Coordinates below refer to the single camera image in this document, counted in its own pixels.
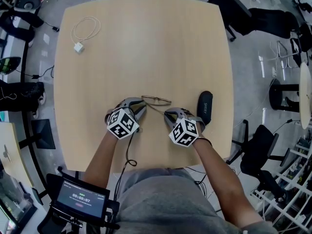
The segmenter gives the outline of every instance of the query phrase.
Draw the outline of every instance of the round table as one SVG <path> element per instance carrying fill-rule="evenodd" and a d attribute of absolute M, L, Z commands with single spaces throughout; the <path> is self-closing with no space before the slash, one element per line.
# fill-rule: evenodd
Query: round table
<path fill-rule="evenodd" d="M 299 108 L 281 106 L 283 91 L 299 92 Z M 269 90 L 271 107 L 274 110 L 284 110 L 300 113 L 300 121 L 303 129 L 306 129 L 311 118 L 312 111 L 312 79 L 308 66 L 305 62 L 300 65 L 299 84 L 280 84 L 278 79 L 273 79 Z"/>

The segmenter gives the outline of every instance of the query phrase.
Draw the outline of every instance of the gray shirt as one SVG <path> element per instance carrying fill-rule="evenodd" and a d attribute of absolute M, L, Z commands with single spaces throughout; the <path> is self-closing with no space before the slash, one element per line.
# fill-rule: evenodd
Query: gray shirt
<path fill-rule="evenodd" d="M 145 178 L 123 190 L 115 234 L 276 234 L 268 222 L 243 228 L 217 216 L 194 181 L 167 175 Z"/>

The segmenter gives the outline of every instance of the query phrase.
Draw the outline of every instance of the wristband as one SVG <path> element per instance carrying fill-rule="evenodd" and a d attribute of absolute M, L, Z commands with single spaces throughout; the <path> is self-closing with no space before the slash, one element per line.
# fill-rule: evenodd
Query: wristband
<path fill-rule="evenodd" d="M 211 144 L 210 140 L 208 140 L 208 139 L 205 138 L 205 137 L 197 137 L 197 139 L 203 139 L 203 140 L 209 142 L 209 144 L 210 144 L 211 146 L 213 146 L 213 145 Z"/>

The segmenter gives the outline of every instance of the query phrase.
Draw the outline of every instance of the black monitor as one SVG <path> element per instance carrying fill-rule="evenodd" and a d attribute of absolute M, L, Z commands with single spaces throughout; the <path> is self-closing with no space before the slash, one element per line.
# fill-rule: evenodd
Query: black monitor
<path fill-rule="evenodd" d="M 74 177 L 52 174 L 47 175 L 47 184 L 51 207 L 55 210 L 96 226 L 105 225 L 109 190 Z"/>

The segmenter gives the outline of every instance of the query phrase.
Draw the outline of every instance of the white box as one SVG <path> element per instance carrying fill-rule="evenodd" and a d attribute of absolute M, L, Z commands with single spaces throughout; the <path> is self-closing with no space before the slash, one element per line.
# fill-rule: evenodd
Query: white box
<path fill-rule="evenodd" d="M 118 139 L 133 134 L 139 125 L 122 108 L 113 112 L 109 118 L 107 129 Z"/>
<path fill-rule="evenodd" d="M 196 121 L 182 118 L 169 137 L 174 144 L 189 147 L 198 138 Z"/>

